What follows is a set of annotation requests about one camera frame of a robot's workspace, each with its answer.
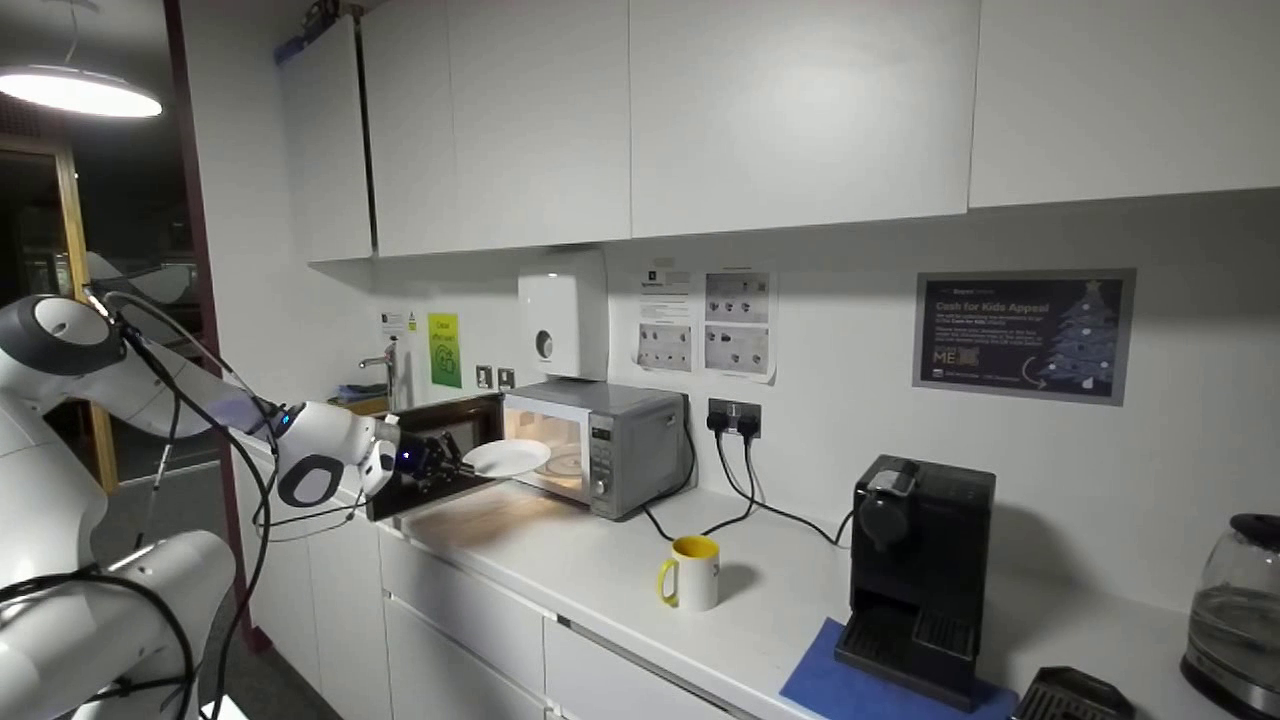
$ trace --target yellow cup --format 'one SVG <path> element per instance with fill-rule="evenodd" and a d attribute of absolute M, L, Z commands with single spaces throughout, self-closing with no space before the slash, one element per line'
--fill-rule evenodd
<path fill-rule="evenodd" d="M 714 537 L 677 537 L 658 569 L 658 596 L 680 612 L 710 612 L 721 603 L 721 545 Z"/>

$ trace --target ceiling light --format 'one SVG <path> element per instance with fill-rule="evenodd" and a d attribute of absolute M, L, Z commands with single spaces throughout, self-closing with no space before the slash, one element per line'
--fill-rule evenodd
<path fill-rule="evenodd" d="M 121 76 L 79 72 L 67 63 L 10 68 L 0 72 L 0 91 L 57 111 L 112 121 L 143 121 L 166 111 L 157 95 L 126 84 Z"/>

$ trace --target framed sign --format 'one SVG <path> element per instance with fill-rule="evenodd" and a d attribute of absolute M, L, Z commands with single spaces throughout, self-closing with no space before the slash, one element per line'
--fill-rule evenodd
<path fill-rule="evenodd" d="M 915 385 L 1123 397 L 1137 273 L 921 278 Z"/>

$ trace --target blue mat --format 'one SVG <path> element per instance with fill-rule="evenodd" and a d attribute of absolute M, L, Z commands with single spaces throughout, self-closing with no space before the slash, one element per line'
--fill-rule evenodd
<path fill-rule="evenodd" d="M 986 685 L 973 714 L 914 694 L 904 685 L 882 681 L 872 671 L 847 667 L 840 647 L 844 625 L 829 619 L 796 663 L 785 698 L 834 720 L 1009 720 L 1016 698 L 1009 687 Z"/>

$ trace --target lamp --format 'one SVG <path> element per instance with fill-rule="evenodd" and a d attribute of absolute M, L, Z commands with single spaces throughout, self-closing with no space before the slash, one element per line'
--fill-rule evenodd
<path fill-rule="evenodd" d="M 161 116 L 166 111 L 161 101 L 140 91 L 140 90 L 133 90 L 129 81 L 71 68 L 71 55 L 79 48 L 78 5 L 96 8 L 93 0 L 67 0 L 71 48 L 67 48 L 64 63 L 10 68 L 10 72 L 0 72 L 0 91 L 17 95 L 25 106 L 78 111 L 78 116 L 108 116 L 108 121 Z"/>

